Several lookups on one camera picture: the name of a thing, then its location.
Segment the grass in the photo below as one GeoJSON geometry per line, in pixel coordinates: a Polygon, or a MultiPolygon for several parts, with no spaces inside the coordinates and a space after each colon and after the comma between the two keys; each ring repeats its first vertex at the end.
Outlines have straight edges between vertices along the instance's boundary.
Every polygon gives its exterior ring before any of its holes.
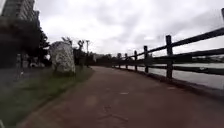
{"type": "Polygon", "coordinates": [[[29,113],[85,81],[92,73],[90,68],[76,68],[74,77],[53,74],[50,69],[44,70],[40,77],[20,83],[6,95],[0,94],[0,119],[6,126],[14,127],[29,113]]]}

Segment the stone monument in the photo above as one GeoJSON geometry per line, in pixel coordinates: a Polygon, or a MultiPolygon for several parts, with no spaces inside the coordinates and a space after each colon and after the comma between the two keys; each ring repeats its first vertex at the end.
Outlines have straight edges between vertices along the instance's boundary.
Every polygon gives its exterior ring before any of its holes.
{"type": "Polygon", "coordinates": [[[49,48],[53,69],[58,73],[75,73],[72,41],[69,38],[62,39],[49,48]]]}

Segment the railing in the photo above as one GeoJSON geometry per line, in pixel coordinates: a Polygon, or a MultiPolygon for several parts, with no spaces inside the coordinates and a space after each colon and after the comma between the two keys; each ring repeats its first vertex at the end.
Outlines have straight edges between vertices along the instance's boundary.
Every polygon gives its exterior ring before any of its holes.
{"type": "Polygon", "coordinates": [[[151,50],[148,50],[148,47],[144,46],[144,52],[137,53],[137,51],[134,51],[134,55],[132,56],[128,56],[128,54],[125,54],[125,57],[118,58],[113,63],[113,67],[118,66],[118,68],[121,68],[121,65],[125,65],[125,68],[128,69],[128,66],[134,66],[134,71],[138,71],[138,67],[144,67],[145,68],[144,72],[147,74],[150,73],[149,68],[165,69],[166,78],[168,79],[173,79],[173,70],[214,74],[214,75],[224,75],[224,69],[174,66],[174,64],[178,62],[181,62],[182,64],[193,63],[192,62],[193,57],[224,54],[224,48],[188,52],[188,53],[181,53],[181,54],[173,54],[174,47],[187,45],[190,43],[198,42],[201,40],[207,40],[207,39],[211,39],[211,38],[215,38],[215,37],[219,37],[223,35],[224,35],[224,27],[211,31],[211,32],[201,34],[201,35],[190,37],[181,41],[177,41],[177,42],[172,42],[172,37],[170,35],[167,35],[165,46],[158,47],[151,50]],[[166,50],[167,56],[149,57],[149,53],[153,53],[153,52],[157,52],[161,50],[166,50]],[[144,55],[144,58],[138,59],[138,57],[142,55],[144,55]],[[166,64],[166,66],[155,66],[154,64],[166,64]]]}

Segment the cloudy sky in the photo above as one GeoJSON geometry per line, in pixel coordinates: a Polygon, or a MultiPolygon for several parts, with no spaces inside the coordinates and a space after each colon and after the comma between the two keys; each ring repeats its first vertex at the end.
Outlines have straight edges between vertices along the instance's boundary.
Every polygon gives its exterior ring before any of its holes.
{"type": "MultiPolygon", "coordinates": [[[[5,0],[0,0],[2,8],[5,0]]],[[[223,27],[224,0],[36,0],[49,41],[91,40],[98,53],[132,54],[223,27]]],[[[224,38],[178,47],[175,52],[224,47],[224,38]]]]}

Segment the river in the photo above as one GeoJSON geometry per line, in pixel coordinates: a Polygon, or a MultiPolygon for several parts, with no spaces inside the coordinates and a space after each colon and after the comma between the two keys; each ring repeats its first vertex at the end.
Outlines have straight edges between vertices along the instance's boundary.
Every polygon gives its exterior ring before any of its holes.
{"type": "MultiPolygon", "coordinates": [[[[175,66],[184,67],[207,67],[207,68],[224,68],[224,63],[212,63],[212,64],[175,64],[175,66]]],[[[144,71],[144,67],[138,67],[139,71],[144,71]]],[[[166,70],[149,68],[149,72],[165,76],[166,70]]],[[[202,84],[211,88],[224,89],[224,76],[220,75],[208,75],[203,73],[193,73],[184,71],[173,71],[173,78],[184,80],[192,83],[202,84]]]]}

